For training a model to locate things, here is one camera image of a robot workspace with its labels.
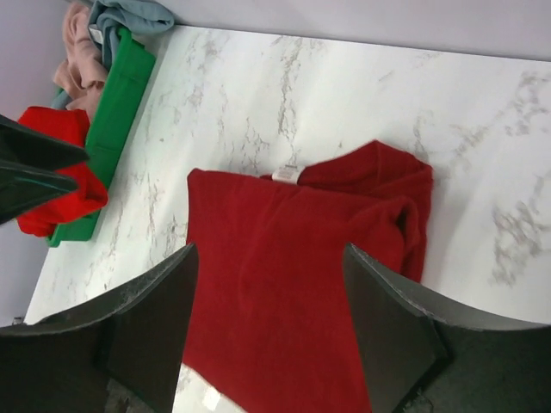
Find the white wall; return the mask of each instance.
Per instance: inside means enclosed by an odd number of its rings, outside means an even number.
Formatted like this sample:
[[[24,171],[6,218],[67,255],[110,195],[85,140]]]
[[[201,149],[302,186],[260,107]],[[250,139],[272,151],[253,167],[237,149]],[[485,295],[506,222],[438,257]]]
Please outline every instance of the white wall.
[[[29,106],[48,106],[55,69],[65,58],[60,0],[0,1],[0,114],[17,119]],[[46,243],[0,226],[0,325],[24,315],[46,257]]]
[[[551,59],[549,0],[158,0],[193,26]]]

